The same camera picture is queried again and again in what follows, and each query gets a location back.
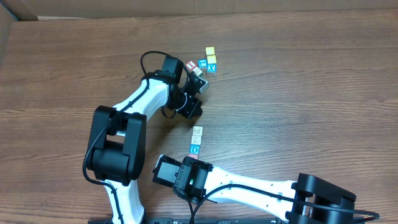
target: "yellow block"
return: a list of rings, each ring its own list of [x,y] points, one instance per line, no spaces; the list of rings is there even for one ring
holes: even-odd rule
[[[211,63],[217,63],[215,55],[207,56],[207,64],[211,64]]]
[[[207,47],[206,48],[206,55],[214,55],[216,54],[214,51],[214,47]]]

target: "stacked blocks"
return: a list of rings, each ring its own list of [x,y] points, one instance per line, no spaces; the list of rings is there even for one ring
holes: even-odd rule
[[[194,72],[195,75],[202,77],[203,76],[203,72],[197,67],[197,65],[195,64],[195,62],[193,61],[189,61],[185,66],[187,66],[187,69],[190,72]]]
[[[203,127],[194,126],[191,139],[191,147],[189,148],[189,157],[194,159],[199,158],[201,135],[203,132]]]
[[[207,72],[208,73],[217,72],[217,59],[214,47],[206,48],[206,56],[207,56]]]

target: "red block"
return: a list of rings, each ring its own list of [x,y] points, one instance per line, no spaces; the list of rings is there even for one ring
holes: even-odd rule
[[[188,69],[190,72],[192,72],[192,70],[195,69],[195,68],[197,67],[197,65],[196,65],[195,62],[193,62],[193,61],[189,61],[189,62],[186,64],[186,66],[187,66],[187,69]]]
[[[189,153],[188,156],[191,157],[191,158],[194,158],[194,159],[198,159],[199,158],[198,154]]]

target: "cardboard box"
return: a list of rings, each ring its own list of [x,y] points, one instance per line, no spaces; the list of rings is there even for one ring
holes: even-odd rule
[[[0,4],[0,67],[4,54],[6,53],[8,35],[10,33],[12,23],[15,21],[16,20],[9,11]]]
[[[0,0],[21,21],[34,21],[37,16],[31,12],[22,0]]]

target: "wooden table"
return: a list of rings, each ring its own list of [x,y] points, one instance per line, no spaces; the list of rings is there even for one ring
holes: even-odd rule
[[[200,159],[267,180],[316,175],[357,195],[356,208],[398,214],[398,13],[283,12],[18,22],[0,73],[0,222],[85,223],[111,217],[103,187],[81,174],[94,109],[129,96],[147,50],[183,61],[215,46],[203,115],[148,123],[139,179],[149,216],[188,205],[151,182],[159,154],[182,160],[192,126]],[[145,59],[147,70],[162,57]],[[262,218],[206,203],[200,218]]]

